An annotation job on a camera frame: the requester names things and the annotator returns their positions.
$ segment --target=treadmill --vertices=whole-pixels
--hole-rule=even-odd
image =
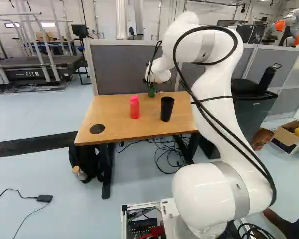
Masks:
[[[42,56],[44,66],[47,68],[51,81],[47,82],[38,57],[13,57],[1,60],[1,68],[6,73],[9,81],[15,85],[56,85],[51,63],[48,56]],[[69,81],[71,75],[79,68],[82,56],[54,55],[53,61],[59,74],[60,80]]]
[[[51,53],[48,42],[46,41],[46,32],[37,18],[37,16],[41,14],[42,13],[40,12],[0,14],[0,16],[20,17],[19,27],[17,27],[16,23],[12,20],[0,18],[0,21],[10,22],[14,25],[18,38],[20,39],[20,46],[24,55],[22,57],[11,57],[3,60],[0,59],[0,88],[11,89],[14,86],[21,85],[59,86],[64,83],[66,84],[66,81],[70,80],[71,75],[79,69],[83,56],[73,55],[71,48],[70,55],[53,55]],[[25,19],[29,28],[30,37],[28,36],[27,29],[24,28],[24,16],[27,16]],[[30,20],[28,16],[33,17],[35,20]],[[38,24],[38,27],[44,36],[43,41],[47,55],[42,54],[39,50],[37,41],[35,40],[34,30],[30,23],[32,21]],[[65,53],[63,39],[58,25],[59,21],[56,17],[54,17],[52,22],[55,22],[56,24],[62,51]],[[66,30],[66,32],[67,38],[71,40],[69,29]]]

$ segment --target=green object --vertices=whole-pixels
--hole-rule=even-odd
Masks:
[[[156,95],[156,91],[155,91],[155,89],[153,87],[151,87],[149,89],[148,96],[151,97],[151,98],[153,98],[153,97],[155,97],[155,95]]]

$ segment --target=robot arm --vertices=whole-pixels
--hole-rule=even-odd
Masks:
[[[264,166],[256,160],[257,156],[238,126],[230,97],[231,76],[243,53],[242,39],[236,32],[228,30],[235,36],[235,42],[226,32],[210,27],[188,34],[179,42],[184,33],[201,27],[198,23],[194,13],[185,12],[168,28],[162,44],[163,56],[153,62],[150,80],[167,81],[166,71],[175,61],[209,64],[205,73],[187,90],[192,96],[191,101],[196,103],[192,104],[196,126],[217,146],[221,161],[188,165],[173,179],[173,195],[181,216],[176,230],[191,231],[195,237],[204,239],[216,238],[230,220],[266,209],[272,202],[273,190],[264,174],[256,169]],[[210,115],[202,113],[197,102],[214,97],[216,99],[204,101],[202,106]],[[191,237],[176,233],[176,238]]]
[[[299,8],[289,12],[283,19],[273,23],[268,30],[268,37],[276,31],[283,32],[283,29],[289,26],[292,36],[287,37],[284,46],[296,46],[299,44]]]

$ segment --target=black bag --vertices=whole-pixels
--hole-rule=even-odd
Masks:
[[[70,145],[69,160],[72,168],[79,166],[81,171],[88,176],[87,179],[81,181],[82,183],[88,183],[95,177],[100,182],[103,181],[105,167],[97,145],[79,147],[76,147],[74,144]]]

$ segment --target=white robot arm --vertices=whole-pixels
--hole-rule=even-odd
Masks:
[[[161,83],[169,80],[169,69],[176,66],[192,96],[199,132],[221,155],[220,161],[188,165],[175,174],[173,195],[182,221],[175,228],[179,231],[183,224],[192,233],[177,234],[179,239],[216,238],[228,221],[261,212],[276,197],[269,172],[238,126],[231,98],[231,76],[243,53],[242,39],[230,29],[198,23],[194,13],[183,13],[164,35],[162,57],[146,70],[147,79]],[[206,65],[191,89],[178,62]]]

